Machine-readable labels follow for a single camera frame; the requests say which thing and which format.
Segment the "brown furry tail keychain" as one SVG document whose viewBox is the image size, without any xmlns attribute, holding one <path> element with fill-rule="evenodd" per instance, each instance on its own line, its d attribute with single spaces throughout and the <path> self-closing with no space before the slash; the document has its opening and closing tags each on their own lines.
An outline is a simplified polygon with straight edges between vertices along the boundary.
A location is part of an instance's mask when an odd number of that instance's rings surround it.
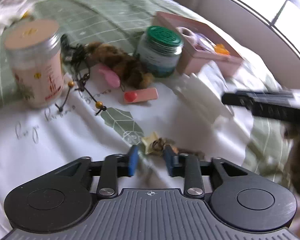
<svg viewBox="0 0 300 240">
<path fill-rule="evenodd" d="M 93 42 L 85 46 L 89 59 L 109 67 L 120 80 L 136 89 L 148 88 L 154 80 L 141 61 L 121 48 L 102 42 Z"/>
</svg>

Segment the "pink labelled plastic jar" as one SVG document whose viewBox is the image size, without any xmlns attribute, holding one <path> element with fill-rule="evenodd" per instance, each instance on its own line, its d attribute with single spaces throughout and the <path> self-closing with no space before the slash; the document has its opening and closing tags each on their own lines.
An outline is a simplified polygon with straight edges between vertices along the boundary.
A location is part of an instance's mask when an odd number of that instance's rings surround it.
<svg viewBox="0 0 300 240">
<path fill-rule="evenodd" d="M 8 32 L 4 48 L 23 99 L 34 108 L 55 103 L 64 87 L 58 22 L 20 23 Z"/>
</svg>

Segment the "green white bedsheet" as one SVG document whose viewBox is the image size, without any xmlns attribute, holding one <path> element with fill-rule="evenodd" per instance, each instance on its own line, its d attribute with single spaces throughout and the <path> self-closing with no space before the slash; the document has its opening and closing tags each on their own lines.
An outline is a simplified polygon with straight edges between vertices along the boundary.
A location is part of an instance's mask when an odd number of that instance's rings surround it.
<svg viewBox="0 0 300 240">
<path fill-rule="evenodd" d="M 0 239 L 295 239 L 253 115 L 156 0 L 43 0 L 0 36 Z"/>
</svg>

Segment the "pink cardboard box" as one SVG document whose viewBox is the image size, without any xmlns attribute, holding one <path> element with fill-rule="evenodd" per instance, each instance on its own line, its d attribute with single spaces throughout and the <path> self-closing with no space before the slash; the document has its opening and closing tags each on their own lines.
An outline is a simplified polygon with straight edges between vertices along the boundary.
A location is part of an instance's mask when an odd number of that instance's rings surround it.
<svg viewBox="0 0 300 240">
<path fill-rule="evenodd" d="M 180 15 L 169 14 L 166 12 L 157 12 L 153 19 L 153 25 L 159 25 L 176 31 L 178 27 L 185 27 L 191 31 L 197 31 L 200 34 L 205 34 L 212 41 L 222 44 L 230 52 L 230 55 L 216 54 L 205 52 L 196 49 L 194 45 L 190 44 L 188 40 L 184 40 L 183 51 L 181 53 L 176 70 L 180 74 L 197 73 L 201 70 L 204 64 L 214 61 L 219 67 L 221 73 L 225 78 L 232 77 L 243 62 L 243 58 L 237 51 L 219 36 L 207 24 L 186 18 Z"/>
</svg>

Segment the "green lid glass jar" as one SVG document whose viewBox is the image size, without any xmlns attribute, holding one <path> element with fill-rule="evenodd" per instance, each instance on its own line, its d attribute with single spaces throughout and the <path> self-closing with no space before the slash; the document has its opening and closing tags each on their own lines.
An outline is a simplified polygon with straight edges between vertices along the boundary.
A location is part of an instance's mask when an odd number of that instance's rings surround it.
<svg viewBox="0 0 300 240">
<path fill-rule="evenodd" d="M 139 59 L 154 77 L 169 77 L 179 62 L 183 45 L 183 40 L 175 32 L 151 25 L 141 36 L 134 57 Z"/>
</svg>

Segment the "pink plastic comb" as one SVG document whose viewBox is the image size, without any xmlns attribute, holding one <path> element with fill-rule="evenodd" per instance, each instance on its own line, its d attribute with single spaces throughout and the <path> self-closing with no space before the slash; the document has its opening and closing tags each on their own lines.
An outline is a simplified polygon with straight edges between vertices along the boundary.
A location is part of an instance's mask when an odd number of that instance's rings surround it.
<svg viewBox="0 0 300 240">
<path fill-rule="evenodd" d="M 101 73 L 108 85 L 112 88 L 119 88 L 121 86 L 121 81 L 119 76 L 111 70 L 108 66 L 99 63 L 98 72 Z"/>
</svg>

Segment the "orange paper flower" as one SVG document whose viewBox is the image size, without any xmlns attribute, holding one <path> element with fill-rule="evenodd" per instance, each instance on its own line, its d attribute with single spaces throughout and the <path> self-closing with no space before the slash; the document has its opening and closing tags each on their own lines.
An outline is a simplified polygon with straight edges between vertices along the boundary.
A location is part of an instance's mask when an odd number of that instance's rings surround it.
<svg viewBox="0 0 300 240">
<path fill-rule="evenodd" d="M 217 54 L 230 55 L 230 52 L 225 48 L 223 44 L 216 44 L 214 46 L 214 51 Z"/>
</svg>

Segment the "pink fluffy headband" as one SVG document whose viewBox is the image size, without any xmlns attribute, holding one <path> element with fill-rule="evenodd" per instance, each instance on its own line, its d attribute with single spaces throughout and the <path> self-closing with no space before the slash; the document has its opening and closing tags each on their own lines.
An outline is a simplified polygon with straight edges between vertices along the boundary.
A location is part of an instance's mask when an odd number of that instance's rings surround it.
<svg viewBox="0 0 300 240">
<path fill-rule="evenodd" d="M 211 42 L 203 35 L 199 33 L 194 33 L 188 28 L 177 27 L 177 31 L 186 38 L 190 44 L 192 44 L 196 49 L 209 50 L 211 49 Z"/>
</svg>

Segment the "pink eraser red tip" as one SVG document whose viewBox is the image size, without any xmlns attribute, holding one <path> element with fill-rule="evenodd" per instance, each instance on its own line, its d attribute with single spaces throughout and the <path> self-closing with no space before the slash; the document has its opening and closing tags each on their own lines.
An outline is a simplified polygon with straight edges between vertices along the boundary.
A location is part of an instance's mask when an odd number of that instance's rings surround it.
<svg viewBox="0 0 300 240">
<path fill-rule="evenodd" d="M 156 88 L 130 90 L 125 92 L 123 96 L 124 101 L 127 104 L 157 100 L 158 97 Z"/>
</svg>

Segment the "small yellow star ornament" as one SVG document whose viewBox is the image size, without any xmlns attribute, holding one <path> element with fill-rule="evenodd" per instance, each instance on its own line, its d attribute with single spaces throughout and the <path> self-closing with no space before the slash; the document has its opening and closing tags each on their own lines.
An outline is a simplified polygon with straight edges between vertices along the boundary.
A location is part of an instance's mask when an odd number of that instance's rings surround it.
<svg viewBox="0 0 300 240">
<path fill-rule="evenodd" d="M 147 137 L 142 137 L 141 142 L 145 148 L 146 155 L 162 156 L 166 145 L 174 145 L 175 141 L 168 138 L 159 137 L 156 132 L 152 132 Z"/>
</svg>

